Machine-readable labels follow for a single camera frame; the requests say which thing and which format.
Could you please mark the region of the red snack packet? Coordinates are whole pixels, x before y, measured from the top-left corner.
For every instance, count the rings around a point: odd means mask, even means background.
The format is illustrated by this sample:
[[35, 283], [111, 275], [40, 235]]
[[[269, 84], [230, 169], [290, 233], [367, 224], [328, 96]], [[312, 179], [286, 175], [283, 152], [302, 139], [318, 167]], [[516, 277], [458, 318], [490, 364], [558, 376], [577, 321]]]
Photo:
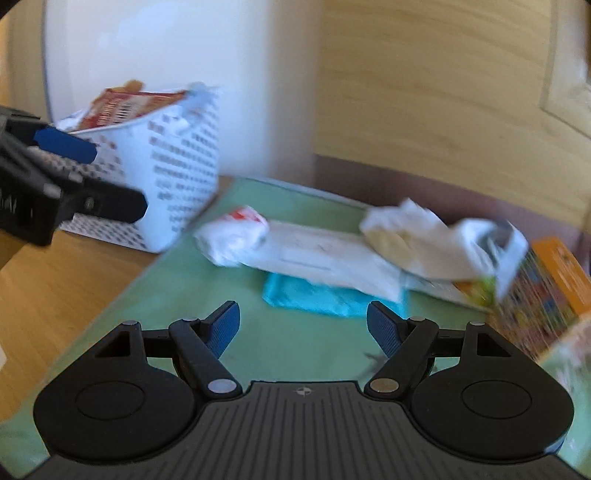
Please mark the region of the red snack packet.
[[104, 90], [89, 106], [75, 131], [125, 123], [182, 100], [187, 91], [129, 92]]

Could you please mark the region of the green table mat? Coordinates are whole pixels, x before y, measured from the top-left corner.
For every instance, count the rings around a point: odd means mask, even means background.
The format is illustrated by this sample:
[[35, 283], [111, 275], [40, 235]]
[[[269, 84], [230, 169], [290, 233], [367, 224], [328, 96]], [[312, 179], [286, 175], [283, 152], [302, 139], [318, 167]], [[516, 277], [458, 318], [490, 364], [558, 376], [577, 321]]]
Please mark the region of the green table mat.
[[[263, 283], [184, 236], [2, 425], [2, 477], [588, 477], [567, 392], [480, 313], [415, 296], [388, 358], [366, 317], [273, 308]], [[217, 359], [197, 322], [226, 301], [240, 326]]]

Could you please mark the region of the teal packet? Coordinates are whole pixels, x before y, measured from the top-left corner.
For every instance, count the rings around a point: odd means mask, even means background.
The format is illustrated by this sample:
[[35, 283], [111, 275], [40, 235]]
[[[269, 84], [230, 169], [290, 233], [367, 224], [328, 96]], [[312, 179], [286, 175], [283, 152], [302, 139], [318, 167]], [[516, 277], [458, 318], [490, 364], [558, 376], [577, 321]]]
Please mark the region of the teal packet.
[[370, 302], [380, 301], [401, 318], [408, 317], [405, 293], [400, 302], [392, 302], [359, 290], [314, 284], [276, 273], [267, 275], [263, 286], [263, 300], [276, 308], [339, 318], [366, 317]]

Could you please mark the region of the white paper envelope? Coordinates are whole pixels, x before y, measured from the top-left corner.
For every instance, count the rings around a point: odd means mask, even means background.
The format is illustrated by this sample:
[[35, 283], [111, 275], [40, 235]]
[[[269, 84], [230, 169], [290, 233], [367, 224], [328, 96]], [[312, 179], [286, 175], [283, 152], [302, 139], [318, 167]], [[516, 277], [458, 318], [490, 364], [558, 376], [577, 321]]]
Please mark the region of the white paper envelope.
[[466, 304], [448, 282], [430, 281], [394, 266], [356, 234], [270, 221], [269, 231], [239, 256], [245, 265], [308, 282], [361, 291], [400, 303], [411, 290]]

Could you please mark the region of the white red plastic bag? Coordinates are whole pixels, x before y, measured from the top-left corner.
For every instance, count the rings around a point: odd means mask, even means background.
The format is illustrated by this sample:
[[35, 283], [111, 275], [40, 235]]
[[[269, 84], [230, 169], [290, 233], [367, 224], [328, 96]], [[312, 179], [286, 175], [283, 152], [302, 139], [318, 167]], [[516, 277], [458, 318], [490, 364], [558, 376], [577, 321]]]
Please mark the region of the white red plastic bag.
[[212, 264], [235, 267], [256, 249], [269, 230], [269, 222], [263, 215], [250, 206], [242, 206], [201, 225], [193, 237], [200, 252]]

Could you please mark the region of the white perforated plastic basket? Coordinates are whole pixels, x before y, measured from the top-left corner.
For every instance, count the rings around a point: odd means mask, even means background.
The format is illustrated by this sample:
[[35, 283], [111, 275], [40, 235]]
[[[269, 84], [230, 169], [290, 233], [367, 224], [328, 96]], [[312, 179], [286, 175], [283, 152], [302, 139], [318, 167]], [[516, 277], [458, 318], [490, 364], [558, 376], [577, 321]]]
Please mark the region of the white perforated plastic basket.
[[61, 224], [68, 233], [160, 253], [211, 202], [218, 188], [218, 91], [202, 83], [183, 98], [124, 123], [80, 129], [78, 111], [57, 128], [94, 143], [89, 165], [51, 155], [50, 164], [141, 191], [145, 215], [133, 224], [77, 214]]

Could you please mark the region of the white grey cloth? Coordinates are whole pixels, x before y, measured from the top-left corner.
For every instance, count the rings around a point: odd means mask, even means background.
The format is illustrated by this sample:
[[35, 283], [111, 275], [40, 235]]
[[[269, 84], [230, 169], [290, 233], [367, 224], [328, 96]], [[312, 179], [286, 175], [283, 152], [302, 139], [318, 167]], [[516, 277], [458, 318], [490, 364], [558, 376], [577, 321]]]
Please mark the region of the white grey cloth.
[[479, 310], [506, 295], [529, 249], [508, 221], [466, 218], [448, 226], [409, 198], [368, 209], [360, 232], [404, 272], [406, 289]]

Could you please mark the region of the colourful orange box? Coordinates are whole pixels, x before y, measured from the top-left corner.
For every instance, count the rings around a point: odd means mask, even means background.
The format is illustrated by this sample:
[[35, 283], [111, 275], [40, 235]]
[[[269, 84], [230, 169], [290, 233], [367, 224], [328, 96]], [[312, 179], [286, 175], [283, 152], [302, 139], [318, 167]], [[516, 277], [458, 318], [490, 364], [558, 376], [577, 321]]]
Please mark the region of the colourful orange box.
[[489, 323], [541, 362], [561, 342], [590, 326], [590, 277], [562, 240], [537, 240]]

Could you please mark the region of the green tissue pack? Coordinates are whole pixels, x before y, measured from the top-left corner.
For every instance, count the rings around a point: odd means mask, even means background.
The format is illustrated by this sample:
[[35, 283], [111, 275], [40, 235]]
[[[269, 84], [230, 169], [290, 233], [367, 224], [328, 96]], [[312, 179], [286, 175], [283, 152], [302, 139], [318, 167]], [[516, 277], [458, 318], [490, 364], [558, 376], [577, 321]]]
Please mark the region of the green tissue pack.
[[590, 403], [590, 320], [570, 328], [538, 364], [557, 380], [575, 404]]

